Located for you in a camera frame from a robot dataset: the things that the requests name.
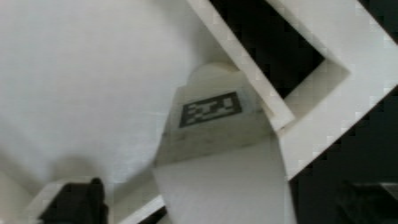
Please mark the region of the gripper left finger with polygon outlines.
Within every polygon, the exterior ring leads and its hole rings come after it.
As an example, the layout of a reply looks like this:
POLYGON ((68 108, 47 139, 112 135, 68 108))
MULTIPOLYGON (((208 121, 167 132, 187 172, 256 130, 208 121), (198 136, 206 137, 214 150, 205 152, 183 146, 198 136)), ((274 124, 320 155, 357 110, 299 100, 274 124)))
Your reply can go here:
POLYGON ((23 224, 109 224, 98 177, 68 178, 45 186, 23 211, 23 224))

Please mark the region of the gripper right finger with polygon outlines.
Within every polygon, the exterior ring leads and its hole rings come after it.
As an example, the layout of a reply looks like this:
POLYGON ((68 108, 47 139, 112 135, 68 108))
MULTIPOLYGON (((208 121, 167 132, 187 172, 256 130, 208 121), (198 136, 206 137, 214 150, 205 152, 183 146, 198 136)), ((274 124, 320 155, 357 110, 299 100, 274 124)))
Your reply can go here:
POLYGON ((336 224, 398 224, 398 183, 345 182, 336 194, 336 224))

